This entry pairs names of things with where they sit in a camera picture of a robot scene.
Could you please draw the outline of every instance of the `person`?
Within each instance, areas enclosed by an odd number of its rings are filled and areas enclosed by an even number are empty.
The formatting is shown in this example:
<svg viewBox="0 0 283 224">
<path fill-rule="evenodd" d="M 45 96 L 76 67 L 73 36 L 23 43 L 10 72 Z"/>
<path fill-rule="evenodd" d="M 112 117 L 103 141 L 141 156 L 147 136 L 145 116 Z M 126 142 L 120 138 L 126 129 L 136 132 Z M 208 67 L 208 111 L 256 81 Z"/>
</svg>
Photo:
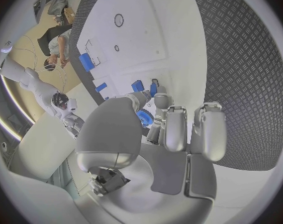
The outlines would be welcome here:
<svg viewBox="0 0 283 224">
<path fill-rule="evenodd" d="M 71 30 L 69 29 L 54 37 L 49 42 L 49 50 L 50 50 L 50 57 L 48 57 L 44 62 L 44 67 L 48 71 L 53 71 L 58 58 L 60 58 L 61 67 L 64 68 L 66 64 L 70 61 L 69 59 L 69 38 L 71 34 Z"/>
</svg>

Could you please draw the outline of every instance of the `hair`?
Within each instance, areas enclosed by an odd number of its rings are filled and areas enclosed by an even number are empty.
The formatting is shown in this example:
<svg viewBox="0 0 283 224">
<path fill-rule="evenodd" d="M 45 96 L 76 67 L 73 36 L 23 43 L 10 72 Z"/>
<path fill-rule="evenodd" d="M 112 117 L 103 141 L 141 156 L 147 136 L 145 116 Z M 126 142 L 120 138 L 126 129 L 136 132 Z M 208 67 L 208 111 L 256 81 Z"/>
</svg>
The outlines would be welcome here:
<svg viewBox="0 0 283 224">
<path fill-rule="evenodd" d="M 49 64 L 48 58 L 44 62 L 44 67 L 47 71 L 53 71 L 54 70 L 54 68 L 52 67 L 52 64 Z"/>
</svg>

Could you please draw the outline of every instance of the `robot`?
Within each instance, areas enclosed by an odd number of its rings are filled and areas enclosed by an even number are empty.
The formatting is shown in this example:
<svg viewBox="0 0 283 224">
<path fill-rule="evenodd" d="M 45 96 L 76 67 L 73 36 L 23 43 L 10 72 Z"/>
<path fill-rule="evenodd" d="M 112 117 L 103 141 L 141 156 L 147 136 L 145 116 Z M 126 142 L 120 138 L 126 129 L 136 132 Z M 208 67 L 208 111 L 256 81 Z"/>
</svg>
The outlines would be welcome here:
<svg viewBox="0 0 283 224">
<path fill-rule="evenodd" d="M 174 105 L 163 86 L 154 97 L 142 91 L 110 98 L 84 122 L 73 114 L 76 100 L 41 81 L 32 69 L 7 57 L 0 75 L 33 92 L 39 105 L 76 139 L 77 164 L 92 175 L 91 192 L 77 206 L 90 223 L 95 213 L 84 210 L 95 203 L 115 223 L 204 223 L 216 198 L 212 162 L 226 150 L 225 114 L 219 103 L 204 103 L 195 111 L 188 144 L 187 110 Z M 152 98 L 157 109 L 143 140 L 136 113 Z M 180 211 L 171 212 L 174 206 Z"/>
</svg>

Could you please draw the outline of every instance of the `light strip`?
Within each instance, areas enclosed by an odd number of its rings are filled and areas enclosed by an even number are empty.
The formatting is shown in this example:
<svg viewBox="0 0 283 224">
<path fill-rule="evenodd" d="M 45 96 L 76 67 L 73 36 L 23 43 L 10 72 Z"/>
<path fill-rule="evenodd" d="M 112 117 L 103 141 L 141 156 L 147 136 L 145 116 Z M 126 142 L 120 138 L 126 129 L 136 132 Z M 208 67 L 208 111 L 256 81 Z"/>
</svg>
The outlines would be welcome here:
<svg viewBox="0 0 283 224">
<path fill-rule="evenodd" d="M 8 93 L 8 95 L 11 97 L 11 99 L 13 100 L 13 102 L 15 103 L 15 105 L 17 106 L 17 108 L 20 110 L 20 112 L 32 123 L 32 124 L 35 124 L 35 121 L 32 120 L 32 118 L 30 118 L 28 116 L 28 114 L 21 108 L 21 106 L 19 105 L 19 103 L 17 102 L 17 100 L 15 99 L 14 95 L 12 94 L 12 92 L 10 91 L 6 81 L 5 81 L 5 78 L 3 77 L 3 75 L 0 76 L 1 77 L 1 80 L 3 82 L 3 85 Z"/>
<path fill-rule="evenodd" d="M 6 123 L 0 118 L 0 125 L 7 131 L 9 132 L 10 135 L 12 135 L 15 139 L 17 139 L 18 141 L 21 141 L 22 138 L 15 133 L 13 130 L 10 129 L 9 126 L 6 125 Z"/>
</svg>

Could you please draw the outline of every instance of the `blue object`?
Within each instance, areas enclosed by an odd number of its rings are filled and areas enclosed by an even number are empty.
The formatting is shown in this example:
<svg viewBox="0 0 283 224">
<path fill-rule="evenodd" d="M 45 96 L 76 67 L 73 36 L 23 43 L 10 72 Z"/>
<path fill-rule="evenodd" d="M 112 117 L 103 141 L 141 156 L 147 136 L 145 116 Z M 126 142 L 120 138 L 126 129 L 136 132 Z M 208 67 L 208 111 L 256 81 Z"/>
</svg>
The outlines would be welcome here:
<svg viewBox="0 0 283 224">
<path fill-rule="evenodd" d="M 94 64 L 91 61 L 90 56 L 88 55 L 88 53 L 84 53 L 79 57 L 84 69 L 88 72 L 91 69 L 95 68 Z"/>
<path fill-rule="evenodd" d="M 135 81 L 131 86 L 132 86 L 134 92 L 144 91 L 143 84 L 140 80 Z"/>
<path fill-rule="evenodd" d="M 156 83 L 152 83 L 151 84 L 151 90 L 150 90 L 151 96 L 154 97 L 155 94 L 157 93 L 157 84 Z"/>
<path fill-rule="evenodd" d="M 153 115 L 145 109 L 141 109 L 136 114 L 139 117 L 143 127 L 147 127 L 154 122 Z"/>
<path fill-rule="evenodd" d="M 99 93 L 101 90 L 105 89 L 106 87 L 107 87 L 106 83 L 103 83 L 103 84 L 99 85 L 98 87 L 96 87 L 95 91 L 97 91 Z"/>
</svg>

